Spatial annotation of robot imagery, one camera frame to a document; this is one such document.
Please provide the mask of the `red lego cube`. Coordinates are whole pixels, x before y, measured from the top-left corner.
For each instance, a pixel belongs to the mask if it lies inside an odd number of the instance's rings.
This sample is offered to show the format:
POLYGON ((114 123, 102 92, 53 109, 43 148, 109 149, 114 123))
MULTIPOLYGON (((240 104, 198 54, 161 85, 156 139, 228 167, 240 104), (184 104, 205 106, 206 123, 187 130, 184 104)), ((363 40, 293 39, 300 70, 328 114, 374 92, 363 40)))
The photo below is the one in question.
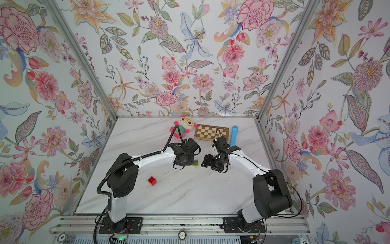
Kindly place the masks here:
POLYGON ((157 180, 154 178, 154 177, 150 177, 149 179, 148 179, 148 182, 152 185, 152 186, 154 186, 156 183, 157 183, 157 180))

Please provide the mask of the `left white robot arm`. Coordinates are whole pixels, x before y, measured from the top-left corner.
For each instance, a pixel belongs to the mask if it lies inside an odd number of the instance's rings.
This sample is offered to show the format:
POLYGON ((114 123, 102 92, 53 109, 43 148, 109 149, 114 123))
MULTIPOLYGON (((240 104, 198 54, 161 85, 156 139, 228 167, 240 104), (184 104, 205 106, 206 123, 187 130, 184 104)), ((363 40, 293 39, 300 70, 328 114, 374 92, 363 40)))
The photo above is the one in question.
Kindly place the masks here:
POLYGON ((99 195, 108 197, 106 212, 111 222, 116 224, 127 216, 127 197, 134 190, 140 171, 162 165, 184 169, 194 164, 195 156, 200 152, 200 146, 190 138, 168 143, 162 150, 145 155, 120 154, 96 189, 99 195))

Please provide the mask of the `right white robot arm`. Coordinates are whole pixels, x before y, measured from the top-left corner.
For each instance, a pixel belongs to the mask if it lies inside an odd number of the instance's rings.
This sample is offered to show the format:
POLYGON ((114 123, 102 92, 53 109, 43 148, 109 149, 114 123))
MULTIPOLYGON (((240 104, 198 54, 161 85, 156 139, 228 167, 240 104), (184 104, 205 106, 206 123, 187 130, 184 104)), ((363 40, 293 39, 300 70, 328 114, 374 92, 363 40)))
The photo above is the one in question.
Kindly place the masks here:
POLYGON ((267 219, 292 207, 292 198, 283 173, 271 170, 255 162, 238 146, 228 144, 225 137, 213 140, 214 154, 204 157, 202 166, 224 173, 230 166, 252 180, 253 201, 238 211, 237 221, 241 225, 267 219))

